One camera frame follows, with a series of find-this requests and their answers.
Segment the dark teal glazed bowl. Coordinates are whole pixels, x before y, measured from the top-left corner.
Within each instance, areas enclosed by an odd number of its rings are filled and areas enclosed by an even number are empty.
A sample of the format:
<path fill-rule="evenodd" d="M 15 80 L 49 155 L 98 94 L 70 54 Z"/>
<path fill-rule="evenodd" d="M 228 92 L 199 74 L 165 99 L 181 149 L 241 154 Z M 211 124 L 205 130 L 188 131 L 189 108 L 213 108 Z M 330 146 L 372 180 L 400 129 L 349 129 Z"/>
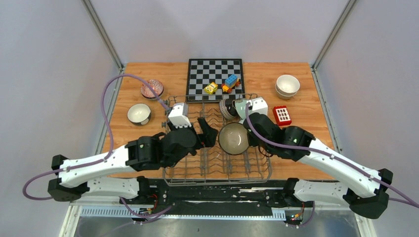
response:
<path fill-rule="evenodd" d="M 248 130 L 241 123 L 229 123 L 220 130 L 218 143 L 227 154 L 240 155 L 249 147 Z"/>

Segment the mint green bowl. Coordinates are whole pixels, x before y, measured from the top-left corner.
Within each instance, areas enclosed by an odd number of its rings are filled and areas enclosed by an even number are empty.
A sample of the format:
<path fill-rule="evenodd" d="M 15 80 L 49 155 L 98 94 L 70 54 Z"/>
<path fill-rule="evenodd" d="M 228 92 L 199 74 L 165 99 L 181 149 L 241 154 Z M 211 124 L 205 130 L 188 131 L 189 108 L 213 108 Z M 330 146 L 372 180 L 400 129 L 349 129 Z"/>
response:
<path fill-rule="evenodd" d="M 246 118 L 246 104 L 248 103 L 247 99 L 236 99 L 234 100 L 234 106 L 236 109 L 236 112 L 240 119 Z"/>

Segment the beige floral bowl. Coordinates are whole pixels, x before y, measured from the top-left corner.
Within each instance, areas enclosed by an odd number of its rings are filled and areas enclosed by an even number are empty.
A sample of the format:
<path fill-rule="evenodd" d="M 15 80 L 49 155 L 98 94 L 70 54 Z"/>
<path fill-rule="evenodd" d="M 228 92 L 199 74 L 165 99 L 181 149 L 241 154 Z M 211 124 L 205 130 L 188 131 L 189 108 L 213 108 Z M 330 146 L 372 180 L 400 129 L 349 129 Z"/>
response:
<path fill-rule="evenodd" d="M 283 91 L 279 90 L 277 87 L 275 87 L 276 90 L 276 94 L 279 98 L 283 99 L 283 100 L 289 100 L 291 99 L 293 96 L 295 96 L 297 94 L 297 92 L 295 93 L 291 93 L 291 94 L 286 94 Z"/>

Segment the teal white dotted bowl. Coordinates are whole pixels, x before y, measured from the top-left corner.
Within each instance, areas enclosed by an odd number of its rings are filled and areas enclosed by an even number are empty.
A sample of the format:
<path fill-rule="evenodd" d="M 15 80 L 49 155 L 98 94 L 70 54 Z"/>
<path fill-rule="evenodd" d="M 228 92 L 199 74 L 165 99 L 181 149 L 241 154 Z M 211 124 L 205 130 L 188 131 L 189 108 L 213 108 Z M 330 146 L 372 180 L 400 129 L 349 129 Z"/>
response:
<path fill-rule="evenodd" d="M 128 110 L 127 118 L 134 125 L 146 125 L 151 119 L 151 109 L 146 104 L 135 104 Z"/>

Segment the blue zigzag bowl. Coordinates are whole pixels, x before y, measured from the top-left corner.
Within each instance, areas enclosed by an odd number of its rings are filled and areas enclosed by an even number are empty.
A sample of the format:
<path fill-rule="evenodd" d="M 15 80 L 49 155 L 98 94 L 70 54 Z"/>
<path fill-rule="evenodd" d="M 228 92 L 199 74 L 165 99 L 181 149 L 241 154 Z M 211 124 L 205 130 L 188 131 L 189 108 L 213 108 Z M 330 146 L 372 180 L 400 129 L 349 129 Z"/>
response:
<path fill-rule="evenodd" d="M 157 95 L 162 95 L 164 92 L 164 85 L 162 84 L 162 82 L 160 82 L 159 80 L 156 79 L 150 79 L 147 81 L 147 84 L 149 86 L 147 86 L 145 83 L 142 85 L 141 87 L 141 95 L 154 95 L 155 94 L 152 92 L 154 91 Z"/>

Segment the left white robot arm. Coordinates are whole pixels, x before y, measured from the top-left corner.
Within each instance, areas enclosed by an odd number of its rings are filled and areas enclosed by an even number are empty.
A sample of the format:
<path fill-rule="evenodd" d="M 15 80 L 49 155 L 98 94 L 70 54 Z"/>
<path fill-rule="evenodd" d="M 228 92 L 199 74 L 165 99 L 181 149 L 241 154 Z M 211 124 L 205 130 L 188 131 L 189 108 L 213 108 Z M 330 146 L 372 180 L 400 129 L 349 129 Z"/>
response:
<path fill-rule="evenodd" d="M 86 196 L 110 196 L 134 199 L 147 203 L 152 196 L 149 179 L 112 178 L 112 174 L 176 166 L 187 155 L 196 155 L 202 148 L 216 144 L 218 130 L 210 127 L 205 118 L 198 118 L 201 133 L 193 126 L 176 128 L 170 132 L 142 136 L 110 153 L 88 158 L 68 159 L 56 155 L 51 167 L 57 168 L 56 178 L 48 183 L 48 193 L 55 201 L 75 201 Z"/>

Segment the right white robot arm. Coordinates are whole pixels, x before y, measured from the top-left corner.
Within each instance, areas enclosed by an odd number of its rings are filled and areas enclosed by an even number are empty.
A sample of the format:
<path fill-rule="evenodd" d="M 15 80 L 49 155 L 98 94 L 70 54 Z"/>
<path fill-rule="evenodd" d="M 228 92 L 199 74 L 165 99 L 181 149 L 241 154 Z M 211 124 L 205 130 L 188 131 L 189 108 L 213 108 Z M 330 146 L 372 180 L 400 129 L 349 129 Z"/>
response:
<path fill-rule="evenodd" d="M 267 153 L 315 167 L 336 179 L 335 183 L 289 178 L 281 193 L 288 206 L 319 201 L 347 206 L 354 213 L 378 219 L 388 207 L 393 173 L 350 161 L 298 126 L 280 128 L 266 115 L 253 113 L 244 120 L 251 145 Z"/>

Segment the red toy block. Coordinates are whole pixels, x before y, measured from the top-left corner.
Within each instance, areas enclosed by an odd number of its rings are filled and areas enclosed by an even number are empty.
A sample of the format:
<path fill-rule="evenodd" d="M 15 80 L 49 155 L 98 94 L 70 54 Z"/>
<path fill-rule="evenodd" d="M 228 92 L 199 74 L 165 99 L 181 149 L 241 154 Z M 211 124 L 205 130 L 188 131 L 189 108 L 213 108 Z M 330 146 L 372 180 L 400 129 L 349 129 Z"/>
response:
<path fill-rule="evenodd" d="M 273 108 L 273 115 L 278 126 L 291 125 L 292 119 L 286 106 L 276 106 Z"/>

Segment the black patterned bowl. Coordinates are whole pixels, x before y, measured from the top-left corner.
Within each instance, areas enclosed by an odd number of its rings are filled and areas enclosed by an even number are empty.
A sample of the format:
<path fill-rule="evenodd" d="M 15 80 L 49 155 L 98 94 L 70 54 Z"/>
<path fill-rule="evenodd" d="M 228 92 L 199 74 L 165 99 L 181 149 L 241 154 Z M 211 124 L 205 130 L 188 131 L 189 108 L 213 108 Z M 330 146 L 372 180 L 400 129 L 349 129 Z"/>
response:
<path fill-rule="evenodd" d="M 238 114 L 234 107 L 233 99 L 222 99 L 219 104 L 219 110 L 226 120 L 234 119 Z"/>

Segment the yellow toy car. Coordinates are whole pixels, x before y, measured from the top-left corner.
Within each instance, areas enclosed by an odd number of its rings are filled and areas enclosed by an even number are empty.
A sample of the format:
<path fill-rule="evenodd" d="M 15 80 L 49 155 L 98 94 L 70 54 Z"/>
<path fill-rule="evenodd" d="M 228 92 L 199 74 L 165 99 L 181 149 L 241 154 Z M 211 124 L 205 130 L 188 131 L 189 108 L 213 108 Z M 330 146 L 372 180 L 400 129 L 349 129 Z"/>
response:
<path fill-rule="evenodd" d="M 215 82 L 209 83 L 204 88 L 204 92 L 207 93 L 207 94 L 214 94 L 214 93 L 216 93 L 217 90 L 218 90 L 218 84 L 216 84 Z"/>

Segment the blue orange toy truck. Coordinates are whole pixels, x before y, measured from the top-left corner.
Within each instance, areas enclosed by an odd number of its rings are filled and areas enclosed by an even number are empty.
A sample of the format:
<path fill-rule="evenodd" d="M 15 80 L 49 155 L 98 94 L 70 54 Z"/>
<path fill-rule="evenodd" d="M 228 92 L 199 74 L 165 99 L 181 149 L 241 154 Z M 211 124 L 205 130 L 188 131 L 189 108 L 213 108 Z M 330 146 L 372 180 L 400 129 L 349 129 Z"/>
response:
<path fill-rule="evenodd" d="M 233 88 L 238 87 L 240 84 L 240 80 L 236 75 L 230 75 L 222 85 L 222 92 L 230 94 Z"/>

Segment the black white checkerboard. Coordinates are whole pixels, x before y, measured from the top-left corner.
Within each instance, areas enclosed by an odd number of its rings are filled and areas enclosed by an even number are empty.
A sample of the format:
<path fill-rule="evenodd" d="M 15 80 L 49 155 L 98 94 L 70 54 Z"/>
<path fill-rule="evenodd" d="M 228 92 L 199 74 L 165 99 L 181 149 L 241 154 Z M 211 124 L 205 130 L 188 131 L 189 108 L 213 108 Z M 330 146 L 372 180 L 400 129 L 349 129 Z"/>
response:
<path fill-rule="evenodd" d="M 240 84 L 231 93 L 222 91 L 222 84 L 236 75 Z M 213 94 L 204 88 L 215 83 L 218 89 Z M 239 99 L 245 96 L 244 70 L 242 59 L 189 59 L 186 83 L 187 103 L 215 103 L 222 99 Z"/>

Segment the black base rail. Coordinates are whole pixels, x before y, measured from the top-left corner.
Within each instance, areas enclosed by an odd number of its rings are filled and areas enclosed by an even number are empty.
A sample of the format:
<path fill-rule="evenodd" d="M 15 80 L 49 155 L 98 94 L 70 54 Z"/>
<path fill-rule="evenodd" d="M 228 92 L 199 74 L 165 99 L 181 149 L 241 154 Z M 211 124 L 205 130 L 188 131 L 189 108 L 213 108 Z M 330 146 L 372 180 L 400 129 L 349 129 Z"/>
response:
<path fill-rule="evenodd" d="M 285 192 L 285 181 L 270 180 L 265 183 L 217 184 L 205 186 L 169 186 L 162 179 L 149 180 L 149 188 L 124 202 L 130 206 L 149 205 L 166 215 L 180 217 L 272 217 L 275 208 L 304 209 L 312 202 L 302 202 L 289 197 Z"/>

